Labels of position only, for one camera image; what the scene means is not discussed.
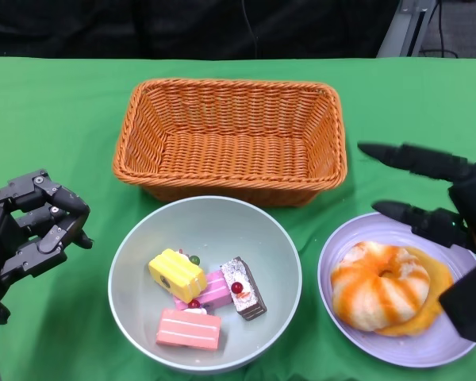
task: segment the green tablecloth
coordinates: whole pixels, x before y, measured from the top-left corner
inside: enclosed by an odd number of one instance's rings
[[[476,160],[476,60],[278,60],[189,62],[0,59],[0,187],[46,167],[91,206],[85,252],[4,299],[0,370],[9,380],[197,379],[137,351],[109,311],[107,277],[127,232],[160,203],[111,171],[132,88],[153,77],[292,79],[326,82],[340,93],[349,173],[343,186],[302,209],[268,210],[293,238],[303,293],[290,327],[257,361],[219,380],[476,379],[476,349],[442,368],[410,370],[356,348],[333,325],[319,296],[321,248],[339,225],[380,198],[449,207],[447,184],[384,167],[360,154],[359,140],[409,141]]]

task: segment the lavender plate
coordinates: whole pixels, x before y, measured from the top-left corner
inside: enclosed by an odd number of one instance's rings
[[[410,226],[379,213],[365,214],[340,226],[326,241],[319,259],[319,291],[336,326],[354,344],[380,360],[409,368],[430,368],[448,364],[466,355],[476,344],[462,339],[446,314],[417,337],[384,337],[353,329],[333,313],[330,273],[345,253],[360,241],[377,241],[413,246],[444,262],[453,279],[462,278],[476,266],[474,254],[459,246],[445,248],[411,233]]]

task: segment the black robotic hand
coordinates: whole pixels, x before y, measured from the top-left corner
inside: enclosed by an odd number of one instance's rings
[[[14,219],[16,210],[26,215]],[[77,194],[51,181],[45,170],[12,179],[0,189],[0,300],[19,279],[64,262],[70,243],[91,248],[93,241],[83,232],[89,213]],[[9,315],[0,303],[0,324]]]
[[[440,208],[427,211],[395,201],[376,202],[372,207],[410,225],[416,235],[447,248],[456,244],[476,253],[476,163],[407,144],[359,143],[358,147],[389,167],[451,182],[448,191],[458,213]],[[445,291],[440,303],[460,336],[476,342],[476,268]]]

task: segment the pink cake slice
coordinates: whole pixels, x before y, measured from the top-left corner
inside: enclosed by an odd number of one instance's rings
[[[232,303],[231,291],[225,282],[224,274],[221,270],[212,272],[206,276],[208,286],[196,298],[201,307],[206,310],[227,306]],[[189,306],[180,299],[173,297],[177,310],[186,310]]]
[[[220,332],[221,318],[218,316],[165,309],[160,316],[155,342],[215,351]]]

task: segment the red cherry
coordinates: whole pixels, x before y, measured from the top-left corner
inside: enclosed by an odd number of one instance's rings
[[[240,282],[234,282],[231,285],[231,291],[233,292],[233,294],[239,294],[243,290],[244,290],[244,285],[241,284]]]
[[[201,307],[201,303],[196,299],[192,299],[189,302],[188,306],[189,306],[189,308],[199,308],[199,307]]]

